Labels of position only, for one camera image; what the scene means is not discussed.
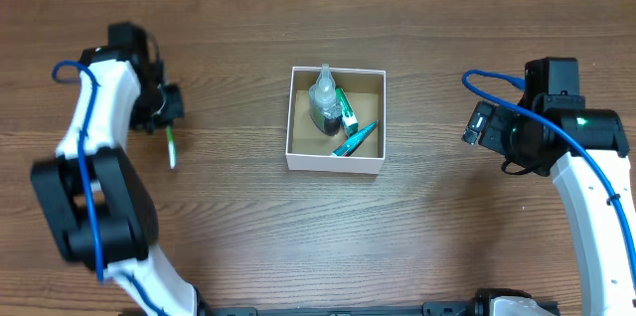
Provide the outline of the green Dettol soap bar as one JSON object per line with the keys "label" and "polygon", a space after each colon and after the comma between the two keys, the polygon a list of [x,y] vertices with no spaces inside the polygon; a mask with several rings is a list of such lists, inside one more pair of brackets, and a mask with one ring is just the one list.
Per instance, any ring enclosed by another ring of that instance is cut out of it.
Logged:
{"label": "green Dettol soap bar", "polygon": [[343,130],[348,137],[351,137],[359,130],[358,118],[344,90],[338,86],[336,93],[342,108],[341,122]]}

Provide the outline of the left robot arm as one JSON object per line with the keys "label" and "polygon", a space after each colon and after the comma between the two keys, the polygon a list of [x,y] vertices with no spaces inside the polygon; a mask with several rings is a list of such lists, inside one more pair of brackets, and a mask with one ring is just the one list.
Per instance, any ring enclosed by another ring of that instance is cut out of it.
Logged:
{"label": "left robot arm", "polygon": [[146,315],[210,314],[160,247],[155,206],[126,153],[129,131],[163,129],[169,166],[176,166],[173,126],[185,109],[156,39],[133,23],[114,23],[106,45],[57,63],[55,82],[62,68],[79,74],[74,116],[54,158],[31,170],[62,258],[83,264],[100,283],[116,283]]}

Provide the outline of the green toothpaste tube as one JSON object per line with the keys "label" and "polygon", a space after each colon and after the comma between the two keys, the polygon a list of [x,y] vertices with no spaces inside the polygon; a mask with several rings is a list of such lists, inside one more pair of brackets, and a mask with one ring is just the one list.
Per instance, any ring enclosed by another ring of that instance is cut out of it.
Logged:
{"label": "green toothpaste tube", "polygon": [[363,129],[354,133],[346,141],[344,141],[338,148],[336,148],[331,153],[331,156],[334,156],[334,157],[351,156],[364,143],[364,141],[376,130],[378,123],[379,123],[378,121],[374,121],[371,124],[364,127]]}

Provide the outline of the clear hand wash bottle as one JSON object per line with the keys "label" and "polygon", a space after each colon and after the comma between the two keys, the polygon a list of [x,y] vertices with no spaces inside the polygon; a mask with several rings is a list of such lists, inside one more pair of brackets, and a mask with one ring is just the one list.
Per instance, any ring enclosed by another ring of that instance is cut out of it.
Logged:
{"label": "clear hand wash bottle", "polygon": [[329,136],[336,135],[342,122],[342,106],[330,67],[323,64],[318,79],[309,88],[309,112],[317,128]]}

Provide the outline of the green white toothbrush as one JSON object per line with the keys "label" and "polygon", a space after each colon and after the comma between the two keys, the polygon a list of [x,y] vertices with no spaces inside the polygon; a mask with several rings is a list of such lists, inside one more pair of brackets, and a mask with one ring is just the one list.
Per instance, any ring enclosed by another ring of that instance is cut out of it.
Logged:
{"label": "green white toothbrush", "polygon": [[166,137],[167,137],[169,168],[171,170],[174,170],[177,165],[177,150],[176,150],[176,145],[175,145],[175,140],[173,135],[173,127],[168,125],[165,128],[165,131],[166,131]]}

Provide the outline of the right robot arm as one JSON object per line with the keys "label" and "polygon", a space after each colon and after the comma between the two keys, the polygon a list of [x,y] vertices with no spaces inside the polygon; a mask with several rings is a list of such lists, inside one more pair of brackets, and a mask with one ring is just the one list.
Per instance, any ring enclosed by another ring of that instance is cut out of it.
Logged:
{"label": "right robot arm", "polygon": [[503,156],[501,169],[549,177],[567,216],[585,315],[635,312],[635,203],[630,146],[618,113],[585,105],[575,58],[529,61],[522,77],[502,79],[522,92],[513,103],[470,82],[480,96],[464,142]]}

